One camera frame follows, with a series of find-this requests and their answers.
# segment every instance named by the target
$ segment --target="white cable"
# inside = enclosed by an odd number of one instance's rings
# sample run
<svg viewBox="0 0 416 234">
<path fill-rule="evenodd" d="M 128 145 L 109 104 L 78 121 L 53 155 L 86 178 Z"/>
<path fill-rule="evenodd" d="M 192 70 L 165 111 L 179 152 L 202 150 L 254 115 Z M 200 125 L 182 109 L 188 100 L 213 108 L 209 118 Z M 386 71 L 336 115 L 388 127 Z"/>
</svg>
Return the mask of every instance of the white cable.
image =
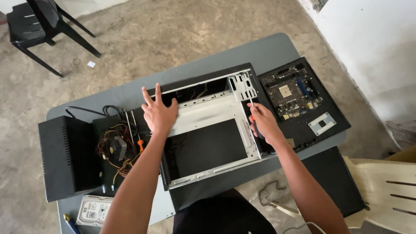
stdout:
<svg viewBox="0 0 416 234">
<path fill-rule="evenodd" d="M 318 228 L 323 234 L 326 234 L 320 227 L 318 227 L 318 225 L 312 223 L 312 222 L 306 222 L 302 225 L 300 225 L 299 227 L 290 227 L 288 229 L 286 229 L 282 234 L 285 234 L 285 232 L 289 231 L 290 229 L 300 229 L 303 228 L 303 226 L 305 226 L 306 224 L 313 224 L 316 228 Z"/>
</svg>

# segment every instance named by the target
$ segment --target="hand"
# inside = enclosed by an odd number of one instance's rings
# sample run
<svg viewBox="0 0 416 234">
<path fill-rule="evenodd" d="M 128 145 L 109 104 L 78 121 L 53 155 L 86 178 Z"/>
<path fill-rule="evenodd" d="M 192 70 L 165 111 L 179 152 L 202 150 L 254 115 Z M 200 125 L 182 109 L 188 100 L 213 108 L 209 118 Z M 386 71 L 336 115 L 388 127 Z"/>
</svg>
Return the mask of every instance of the hand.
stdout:
<svg viewBox="0 0 416 234">
<path fill-rule="evenodd" d="M 286 138 L 283 136 L 282 131 L 277 126 L 277 122 L 272 112 L 269 111 L 265 106 L 259 103 L 253 103 L 254 106 L 251 106 L 251 103 L 247 103 L 247 106 L 250 107 L 251 116 L 249 120 L 251 121 L 250 128 L 253 131 L 253 134 L 258 137 L 257 132 L 254 128 L 254 119 L 256 120 L 257 129 L 264 136 L 268 144 L 274 145 L 279 141 L 286 141 Z"/>
<path fill-rule="evenodd" d="M 172 105 L 167 108 L 162 102 L 160 84 L 156 84 L 155 98 L 153 101 L 145 87 L 141 88 L 146 103 L 141 105 L 144 110 L 144 119 L 153 134 L 164 134 L 166 137 L 171 132 L 178 113 L 178 101 L 173 98 Z"/>
</svg>

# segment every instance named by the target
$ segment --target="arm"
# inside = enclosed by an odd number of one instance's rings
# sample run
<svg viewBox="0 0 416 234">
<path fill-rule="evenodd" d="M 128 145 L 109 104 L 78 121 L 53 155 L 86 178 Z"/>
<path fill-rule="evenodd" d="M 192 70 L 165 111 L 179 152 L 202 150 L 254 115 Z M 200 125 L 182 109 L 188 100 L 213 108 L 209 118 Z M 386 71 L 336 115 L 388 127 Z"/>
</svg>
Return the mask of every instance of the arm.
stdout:
<svg viewBox="0 0 416 234">
<path fill-rule="evenodd" d="M 147 232 L 162 151 L 176 121 L 178 102 L 172 99 L 172 105 L 169 108 L 165 107 L 159 84 L 156 84 L 155 101 L 150 98 L 144 87 L 142 91 L 147 103 L 142 105 L 144 119 L 153 134 L 149 144 L 117 191 L 101 234 Z"/>
<path fill-rule="evenodd" d="M 251 103 L 248 106 L 258 130 L 279 157 L 290 191 L 304 220 L 315 223 L 327 234 L 349 234 L 341 212 L 290 147 L 271 111 L 258 103 L 254 103 L 255 107 Z M 254 125 L 251 124 L 250 127 L 257 136 Z M 308 227 L 313 234 L 321 234 L 313 225 Z"/>
</svg>

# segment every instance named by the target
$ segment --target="black chair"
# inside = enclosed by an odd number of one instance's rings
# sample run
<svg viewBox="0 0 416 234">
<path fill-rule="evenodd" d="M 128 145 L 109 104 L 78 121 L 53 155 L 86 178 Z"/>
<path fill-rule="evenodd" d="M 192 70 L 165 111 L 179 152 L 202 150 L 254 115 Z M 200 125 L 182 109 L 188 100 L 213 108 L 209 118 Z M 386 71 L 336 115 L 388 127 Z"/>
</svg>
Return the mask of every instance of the black chair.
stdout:
<svg viewBox="0 0 416 234">
<path fill-rule="evenodd" d="M 69 26 L 63 20 L 62 16 L 65 16 L 90 36 L 96 37 L 72 16 L 62 10 L 53 0 L 27 0 L 27 3 L 14 6 L 13 11 L 7 14 L 10 43 L 60 77 L 63 76 L 30 52 L 28 48 L 45 42 L 53 46 L 55 45 L 53 37 L 63 32 L 96 57 L 101 57 L 101 53 Z"/>
</svg>

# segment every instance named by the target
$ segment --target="chair leg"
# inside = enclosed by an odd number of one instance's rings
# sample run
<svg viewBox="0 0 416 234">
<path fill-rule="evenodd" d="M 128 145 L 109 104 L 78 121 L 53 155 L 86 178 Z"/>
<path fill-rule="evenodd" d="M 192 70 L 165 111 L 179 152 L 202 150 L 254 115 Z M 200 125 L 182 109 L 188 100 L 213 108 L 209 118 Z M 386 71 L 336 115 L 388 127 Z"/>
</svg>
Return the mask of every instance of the chair leg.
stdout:
<svg viewBox="0 0 416 234">
<path fill-rule="evenodd" d="M 50 45 L 50 46 L 56 45 L 56 42 L 52 39 L 48 40 L 46 43 L 48 43 L 48 45 Z"/>
<path fill-rule="evenodd" d="M 46 69 L 48 69 L 49 71 L 51 71 L 53 74 L 63 77 L 59 72 L 57 72 L 55 69 L 53 69 L 52 67 L 50 67 L 48 64 L 46 64 L 42 59 L 38 58 L 38 56 L 34 55 L 32 52 L 30 52 L 27 48 L 23 48 L 19 45 L 14 45 L 17 49 L 19 49 L 20 51 L 22 51 L 25 55 L 29 56 L 31 59 L 33 59 L 34 61 L 36 61 L 37 63 L 39 63 L 40 65 L 42 65 L 43 67 L 45 67 Z"/>
<path fill-rule="evenodd" d="M 101 53 L 98 52 L 98 50 L 96 50 L 91 44 L 89 44 L 88 41 L 86 41 L 80 34 L 78 34 L 71 26 L 69 26 L 65 22 L 60 22 L 59 24 L 60 24 L 59 29 L 64 34 L 66 34 L 68 37 L 70 37 L 76 43 L 80 44 L 86 50 L 90 51 L 97 58 L 101 57 Z"/>
<path fill-rule="evenodd" d="M 82 24 L 80 24 L 71 15 L 69 15 L 64 10 L 62 10 L 62 8 L 60 8 L 59 6 L 57 6 L 57 7 L 58 7 L 58 11 L 60 11 L 63 16 L 65 16 L 67 19 L 69 19 L 70 21 L 72 21 L 76 26 L 80 27 L 82 30 L 84 30 L 86 33 L 88 33 L 88 35 L 90 35 L 92 37 L 96 37 L 94 34 L 92 34 L 92 32 L 90 32 L 86 27 L 84 27 Z"/>
</svg>

